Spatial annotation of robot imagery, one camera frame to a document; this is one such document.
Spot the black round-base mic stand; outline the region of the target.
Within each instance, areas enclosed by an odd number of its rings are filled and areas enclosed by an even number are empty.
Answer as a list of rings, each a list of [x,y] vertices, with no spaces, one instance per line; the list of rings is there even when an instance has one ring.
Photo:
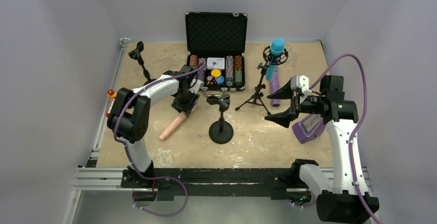
[[[232,125],[224,119],[224,112],[227,111],[230,106],[229,94],[224,94],[220,97],[209,96],[207,97],[206,102],[209,105],[218,105],[220,111],[218,121],[212,123],[209,128],[209,137],[217,144],[228,143],[234,134]]]

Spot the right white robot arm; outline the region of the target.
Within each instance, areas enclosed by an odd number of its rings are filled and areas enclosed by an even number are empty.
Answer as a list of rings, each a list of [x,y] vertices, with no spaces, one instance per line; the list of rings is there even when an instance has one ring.
[[[298,178],[309,187],[321,221],[365,223],[379,210],[379,200],[370,195],[362,174],[356,132],[358,110],[354,101],[344,99],[343,84],[342,76],[326,75],[320,81],[319,94],[312,95],[308,77],[296,75],[267,96],[289,99],[290,107],[265,120],[287,128],[301,113],[317,114],[323,119],[332,149],[333,180],[314,164],[301,165]]]

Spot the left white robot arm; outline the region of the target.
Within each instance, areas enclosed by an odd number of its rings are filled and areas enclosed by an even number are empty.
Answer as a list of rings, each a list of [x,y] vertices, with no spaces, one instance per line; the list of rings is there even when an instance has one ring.
[[[144,136],[148,129],[150,109],[172,96],[172,107],[189,117],[198,102],[201,81],[197,72],[202,65],[184,65],[179,71],[166,71],[156,80],[136,89],[121,88],[112,105],[107,127],[115,141],[121,143],[128,157],[128,166],[139,177],[155,180],[153,162],[146,150]]]

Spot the blue microphone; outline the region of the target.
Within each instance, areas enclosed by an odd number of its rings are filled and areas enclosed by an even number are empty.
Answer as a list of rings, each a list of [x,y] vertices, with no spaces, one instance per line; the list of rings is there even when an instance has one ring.
[[[284,50],[284,41],[281,38],[276,38],[272,41],[270,45],[269,62],[270,65],[266,70],[265,78],[270,81],[274,75],[275,69],[277,67],[277,61],[281,57]]]

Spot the pink microphone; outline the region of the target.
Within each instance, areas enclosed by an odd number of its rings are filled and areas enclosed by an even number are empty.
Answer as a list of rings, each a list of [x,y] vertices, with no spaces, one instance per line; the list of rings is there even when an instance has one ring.
[[[187,118],[184,112],[180,112],[173,121],[162,131],[159,135],[159,139],[164,141],[168,136],[170,136],[176,128],[183,123],[183,121]]]

